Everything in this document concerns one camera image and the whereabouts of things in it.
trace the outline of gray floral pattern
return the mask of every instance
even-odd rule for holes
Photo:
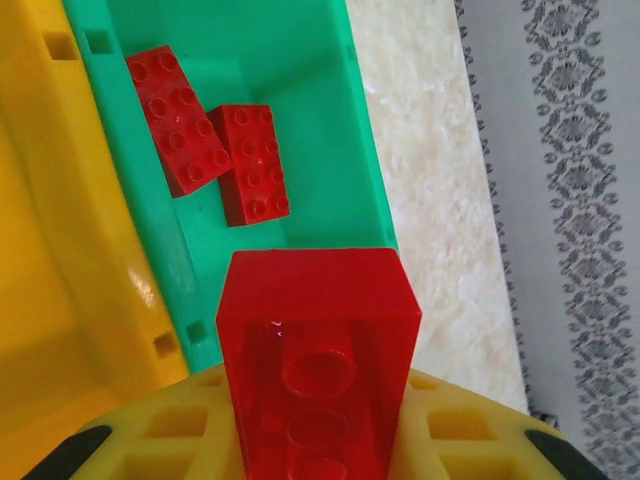
[[[521,0],[520,5],[526,15],[523,42],[531,47],[528,60],[538,100],[533,113],[540,118],[539,138],[547,149],[540,161],[549,168],[547,186],[554,194],[550,202],[554,220],[549,228],[561,256],[558,273],[564,279],[566,313],[559,321],[566,322],[571,335],[567,348],[574,359],[572,373],[586,453],[612,479],[640,478],[639,395],[637,372],[632,368],[630,306],[625,298],[627,265],[621,259],[625,245],[620,238],[622,219],[616,211],[616,166],[610,157],[614,145],[609,140],[605,59],[594,48],[603,41],[595,29],[599,1]],[[455,0],[455,7],[527,381],[532,372],[525,350],[535,346],[526,343],[519,328],[498,185],[492,175],[495,167],[484,134],[481,98],[474,91],[479,80],[473,72],[463,0]],[[558,419],[552,414],[536,411],[536,395],[529,385],[527,393],[532,414],[556,425]]]

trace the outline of building block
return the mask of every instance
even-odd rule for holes
[[[233,169],[220,178],[229,225],[251,225],[289,215],[271,109],[223,105],[207,116],[233,161]]]
[[[386,478],[420,317],[395,250],[236,253],[217,326],[252,480]]]
[[[82,434],[98,436],[88,458]],[[52,472],[69,480],[254,480],[243,471],[223,365],[96,418],[80,435],[61,445],[80,437],[77,448],[53,451],[25,480],[50,480]],[[55,462],[60,453],[67,458]],[[306,480],[352,478],[329,461],[311,466],[316,476],[309,472]],[[43,467],[48,475],[38,477]],[[422,478],[607,480],[549,425],[411,370],[387,479]]]
[[[187,368],[58,0],[0,15],[0,478]]]
[[[344,0],[62,2],[192,372],[222,359],[207,319],[236,250],[397,247]],[[205,111],[271,107],[288,217],[229,228],[218,181],[172,198],[124,60],[159,45],[171,45]]]
[[[178,59],[164,45],[127,58],[174,197],[188,195],[231,168]]]

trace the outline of red lego brick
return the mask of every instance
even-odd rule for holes
[[[232,164],[168,46],[127,58],[173,197],[188,195]]]
[[[217,326],[247,478],[386,479],[420,317],[392,249],[234,254]]]
[[[266,105],[223,105],[207,114],[234,168],[220,177],[230,226],[289,215],[273,114]]]

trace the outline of green plastic container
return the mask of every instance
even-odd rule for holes
[[[397,246],[343,0],[63,2],[192,372],[221,361],[214,319],[234,251]],[[205,110],[271,106],[289,217],[229,228],[217,182],[171,198],[124,61],[164,44]]]

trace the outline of yellow plastic toy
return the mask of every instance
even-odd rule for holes
[[[411,371],[388,478],[603,478],[563,476],[528,440],[527,431],[568,445],[558,432],[538,420]],[[65,451],[77,453],[74,441],[83,446],[91,444],[91,448],[81,456],[52,455],[39,468],[56,463],[65,465],[67,472],[75,473],[64,478],[72,480],[245,478],[222,365],[98,418],[86,425],[83,432],[86,437],[81,433],[69,439]],[[37,476],[41,471],[34,469],[33,478],[44,478]]]
[[[0,15],[0,465],[187,375],[57,0]]]

